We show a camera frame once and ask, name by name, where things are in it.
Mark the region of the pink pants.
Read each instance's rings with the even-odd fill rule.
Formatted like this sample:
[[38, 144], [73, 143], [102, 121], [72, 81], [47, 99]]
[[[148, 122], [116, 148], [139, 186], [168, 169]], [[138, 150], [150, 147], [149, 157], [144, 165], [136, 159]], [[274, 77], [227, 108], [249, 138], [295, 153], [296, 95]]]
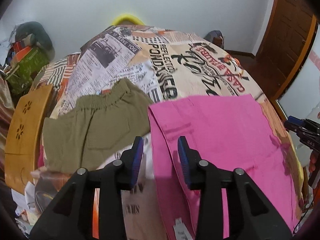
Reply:
[[176, 220], [194, 238], [200, 193], [187, 188], [178, 157], [178, 139], [202, 159], [232, 171], [244, 169], [293, 229], [297, 198], [285, 161], [288, 146], [274, 136], [252, 96], [190, 96], [153, 104], [148, 109], [153, 170], [161, 217], [169, 239]]

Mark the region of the olive green shorts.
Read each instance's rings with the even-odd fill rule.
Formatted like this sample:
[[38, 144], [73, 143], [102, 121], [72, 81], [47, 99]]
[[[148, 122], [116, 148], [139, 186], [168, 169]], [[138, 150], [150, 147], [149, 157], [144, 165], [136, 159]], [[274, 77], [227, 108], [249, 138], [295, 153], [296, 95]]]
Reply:
[[150, 131], [152, 100], [128, 79], [117, 81], [103, 95], [85, 95], [57, 119], [45, 118], [43, 145], [46, 168], [72, 174], [95, 170], [136, 136]]

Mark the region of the brown wooden door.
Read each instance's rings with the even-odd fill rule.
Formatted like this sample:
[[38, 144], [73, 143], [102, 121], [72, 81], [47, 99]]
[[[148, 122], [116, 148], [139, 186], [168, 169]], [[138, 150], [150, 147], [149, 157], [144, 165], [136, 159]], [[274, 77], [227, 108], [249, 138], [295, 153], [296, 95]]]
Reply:
[[306, 0], [275, 0], [257, 59], [269, 99], [279, 98], [293, 80], [315, 30], [316, 18]]

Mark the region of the dark blue backpack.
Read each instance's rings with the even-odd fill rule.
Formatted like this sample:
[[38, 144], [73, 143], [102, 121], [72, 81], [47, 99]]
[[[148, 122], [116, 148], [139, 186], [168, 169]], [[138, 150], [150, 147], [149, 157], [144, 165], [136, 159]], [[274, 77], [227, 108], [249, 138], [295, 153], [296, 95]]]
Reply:
[[210, 31], [205, 37], [204, 39], [206, 41], [212, 42], [214, 45], [220, 47], [220, 48], [224, 48], [224, 37], [223, 34], [221, 33], [221, 31], [219, 30], [214, 30], [214, 31]]

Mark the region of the green patterned storage box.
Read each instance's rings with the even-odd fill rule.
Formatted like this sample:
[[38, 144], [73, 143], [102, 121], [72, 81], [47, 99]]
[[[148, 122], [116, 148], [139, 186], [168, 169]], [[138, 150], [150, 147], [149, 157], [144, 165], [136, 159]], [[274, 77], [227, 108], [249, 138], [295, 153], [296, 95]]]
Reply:
[[49, 63], [47, 55], [38, 47], [22, 49], [11, 62], [11, 69], [5, 80], [14, 95], [26, 92], [41, 68]]

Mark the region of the newspaper print bed blanket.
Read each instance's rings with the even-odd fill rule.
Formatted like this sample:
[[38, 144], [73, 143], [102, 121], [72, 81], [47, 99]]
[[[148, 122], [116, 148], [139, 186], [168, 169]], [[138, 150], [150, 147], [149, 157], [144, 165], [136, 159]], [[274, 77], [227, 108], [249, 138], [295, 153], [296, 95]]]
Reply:
[[[43, 67], [36, 88], [42, 85], [53, 84], [57, 97], [53, 100], [54, 109], [51, 119], [57, 119], [68, 113], [73, 107], [69, 106], [66, 92], [68, 81], [80, 61], [80, 66], [88, 60], [81, 60], [96, 43], [98, 38], [107, 32], [122, 31], [122, 36], [141, 48], [141, 51], [130, 61], [127, 67], [117, 72], [102, 88], [102, 93], [108, 93], [120, 79], [127, 78], [135, 86], [149, 96], [154, 102], [177, 100], [193, 95], [241, 96], [251, 94], [259, 103], [263, 115], [272, 129], [273, 142], [282, 150], [283, 161], [280, 163], [263, 165], [255, 168], [250, 166], [248, 174], [261, 186], [271, 202], [279, 209], [279, 213], [291, 230], [294, 229], [300, 218], [298, 192], [302, 188], [302, 167], [292, 147], [290, 135], [280, 124], [280, 117], [263, 93], [256, 81], [249, 75], [237, 58], [229, 55], [225, 50], [209, 41], [204, 41], [195, 34], [179, 31], [164, 30], [143, 25], [128, 25], [108, 28], [92, 38], [81, 47], [81, 54], [75, 53], [50, 63]], [[144, 166], [139, 174], [138, 187], [131, 193], [123, 193], [125, 207], [132, 207], [128, 211], [136, 213], [125, 214], [125, 226], [129, 239], [168, 239], [165, 227], [161, 221], [158, 204], [156, 204], [156, 184], [153, 177], [151, 137], [144, 138], [146, 157], [143, 157]], [[40, 142], [39, 168], [32, 176], [37, 178], [36, 197], [39, 199], [38, 209], [44, 210], [50, 201], [62, 188], [70, 177], [66, 173], [53, 170], [51, 160], [47, 160], [43, 136]], [[263, 171], [262, 175], [271, 174], [275, 178], [274, 184], [267, 179], [261, 180], [255, 171]]]

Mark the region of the orange box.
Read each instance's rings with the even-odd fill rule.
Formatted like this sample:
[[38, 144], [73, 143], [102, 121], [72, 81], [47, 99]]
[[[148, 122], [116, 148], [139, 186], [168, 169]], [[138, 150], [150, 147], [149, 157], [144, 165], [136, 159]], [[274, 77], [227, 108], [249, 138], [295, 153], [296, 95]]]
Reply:
[[30, 45], [28, 42], [25, 42], [24, 40], [21, 40], [13, 44], [13, 49], [15, 54], [17, 55], [17, 58], [21, 59], [27, 53], [29, 53], [29, 51], [31, 51], [32, 45]]

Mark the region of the yellow curved headboard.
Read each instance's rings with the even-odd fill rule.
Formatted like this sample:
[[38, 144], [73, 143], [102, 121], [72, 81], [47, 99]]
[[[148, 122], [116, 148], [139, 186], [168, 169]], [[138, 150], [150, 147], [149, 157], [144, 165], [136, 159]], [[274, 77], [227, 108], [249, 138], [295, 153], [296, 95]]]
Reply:
[[144, 23], [136, 16], [130, 14], [121, 14], [112, 21], [112, 25], [121, 25], [129, 23], [131, 25], [144, 25]]

